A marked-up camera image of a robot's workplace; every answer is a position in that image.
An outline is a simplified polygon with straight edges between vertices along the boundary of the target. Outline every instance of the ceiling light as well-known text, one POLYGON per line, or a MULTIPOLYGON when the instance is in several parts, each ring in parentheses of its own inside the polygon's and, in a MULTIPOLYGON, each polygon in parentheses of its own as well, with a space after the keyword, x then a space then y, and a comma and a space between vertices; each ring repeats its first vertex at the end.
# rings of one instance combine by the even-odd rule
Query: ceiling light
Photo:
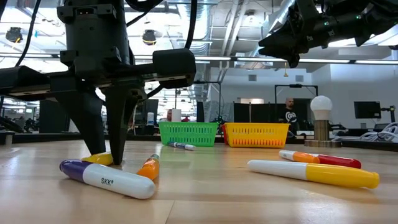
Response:
POLYGON ((261 58, 261 57, 238 57, 236 60, 241 62, 286 62, 280 58, 261 58))
POLYGON ((195 56, 196 60, 217 60, 217 61, 230 61, 231 57, 212 57, 212 56, 195 56))
POLYGON ((206 64, 209 64, 210 61, 199 61, 199 60, 197 60, 197 61, 195 61, 195 63, 206 63, 206 64))
MULTIPOLYGON (((14 53, 0 53, 0 57, 6 58, 19 58, 21 54, 14 54, 14 53)), ((51 54, 26 54, 25 58, 53 58, 51 54)))
POLYGON ((135 55, 134 58, 136 60, 152 60, 151 55, 135 55))
POLYGON ((348 63, 349 60, 340 60, 340 59, 307 59, 302 58, 300 62, 303 63, 348 63))
POLYGON ((25 106, 3 106, 4 108, 7 109, 25 109, 25 106))
POLYGON ((398 65, 398 60, 357 60, 355 63, 363 65, 398 65))

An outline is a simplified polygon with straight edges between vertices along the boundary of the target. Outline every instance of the white wall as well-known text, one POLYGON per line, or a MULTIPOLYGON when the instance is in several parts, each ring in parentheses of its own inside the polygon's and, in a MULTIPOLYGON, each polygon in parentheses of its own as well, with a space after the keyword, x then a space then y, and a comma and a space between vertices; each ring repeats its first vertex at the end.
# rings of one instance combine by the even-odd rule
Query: white wall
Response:
POLYGON ((382 119, 355 119, 354 101, 380 101, 382 107, 398 106, 398 76, 390 65, 327 65, 312 74, 320 95, 333 102, 331 121, 346 128, 360 128, 366 123, 390 123, 389 112, 382 112, 382 119))
MULTIPOLYGON (((284 103, 286 98, 305 98, 312 99, 314 95, 310 93, 306 88, 288 88, 279 87, 278 90, 283 89, 278 97, 278 103, 284 103)), ((223 86, 222 95, 225 102, 238 102, 239 98, 259 98, 264 99, 265 103, 275 102, 274 98, 274 87, 273 86, 223 86)))
MULTIPOLYGON (((307 73, 305 69, 288 69, 287 73, 289 77, 284 77, 285 70, 281 69, 274 71, 273 69, 258 69, 247 71, 242 68, 229 68, 223 83, 221 84, 221 93, 224 101, 237 102, 238 98, 260 98, 264 99, 265 103, 275 101, 274 99, 274 85, 289 85, 296 84, 295 76, 303 75, 304 82, 300 82, 302 85, 312 84, 312 74, 307 73), (257 75, 256 82, 249 82, 248 75, 257 75)), ((218 68, 211 68, 211 78, 215 81, 218 76, 218 68)), ((277 101, 283 103, 287 97, 293 98, 313 98, 314 95, 306 88, 288 88, 278 87, 277 101)), ((218 92, 210 90, 210 100, 218 101, 218 92)))

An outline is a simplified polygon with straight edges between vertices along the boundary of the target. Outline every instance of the green basket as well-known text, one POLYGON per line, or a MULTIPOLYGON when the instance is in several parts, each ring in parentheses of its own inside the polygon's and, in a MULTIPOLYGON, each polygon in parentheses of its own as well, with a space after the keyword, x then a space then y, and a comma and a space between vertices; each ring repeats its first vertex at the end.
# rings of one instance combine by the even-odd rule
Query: green basket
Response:
POLYGON ((162 144, 169 141, 214 146, 218 123, 159 122, 162 144))

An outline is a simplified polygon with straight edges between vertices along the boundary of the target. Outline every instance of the red marker cap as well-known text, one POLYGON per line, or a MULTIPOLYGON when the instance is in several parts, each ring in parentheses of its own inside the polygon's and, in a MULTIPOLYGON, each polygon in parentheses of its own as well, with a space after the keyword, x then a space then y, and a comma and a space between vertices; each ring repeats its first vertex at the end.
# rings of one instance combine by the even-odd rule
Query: red marker cap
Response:
POLYGON ((343 158, 338 156, 318 155, 320 164, 329 164, 337 166, 346 166, 353 168, 361 168, 361 162, 356 159, 343 158))

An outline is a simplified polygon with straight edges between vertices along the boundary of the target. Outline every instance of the plastic basket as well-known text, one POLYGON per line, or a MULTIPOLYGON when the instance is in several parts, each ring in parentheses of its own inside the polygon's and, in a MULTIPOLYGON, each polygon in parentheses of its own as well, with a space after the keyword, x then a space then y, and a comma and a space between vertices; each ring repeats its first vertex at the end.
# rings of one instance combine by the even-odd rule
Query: plastic basket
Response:
POLYGON ((214 146, 218 123, 160 122, 162 144, 175 141, 194 146, 214 146))
POLYGON ((228 144, 231 147, 283 148, 289 124, 228 123, 228 144))
POLYGON ((227 135, 227 133, 226 133, 226 124, 223 124, 223 125, 221 126, 221 128, 223 129, 224 143, 225 143, 226 145, 228 145, 228 135, 227 135))

